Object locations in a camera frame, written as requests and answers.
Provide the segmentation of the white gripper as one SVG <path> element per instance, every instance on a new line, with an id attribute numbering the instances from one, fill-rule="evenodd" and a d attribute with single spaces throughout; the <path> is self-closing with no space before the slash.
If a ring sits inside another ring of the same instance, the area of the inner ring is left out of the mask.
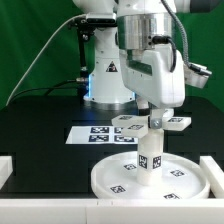
<path id="1" fill-rule="evenodd" d="M 185 99 L 183 60 L 176 51 L 176 66 L 170 71 L 173 53 L 168 45 L 153 50 L 119 51 L 124 86 L 157 108 L 150 110 L 151 129 L 162 127 L 163 109 L 180 107 Z"/>

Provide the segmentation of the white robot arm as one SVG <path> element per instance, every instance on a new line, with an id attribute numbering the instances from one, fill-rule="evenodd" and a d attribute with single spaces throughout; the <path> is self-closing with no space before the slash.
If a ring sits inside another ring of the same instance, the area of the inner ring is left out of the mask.
<path id="1" fill-rule="evenodd" d="M 149 127 L 164 126 L 164 113 L 180 107 L 185 86 L 202 87 L 211 72 L 189 61 L 179 13 L 208 13 L 224 0 L 72 0 L 85 23 L 115 25 L 125 87 L 151 103 Z"/>

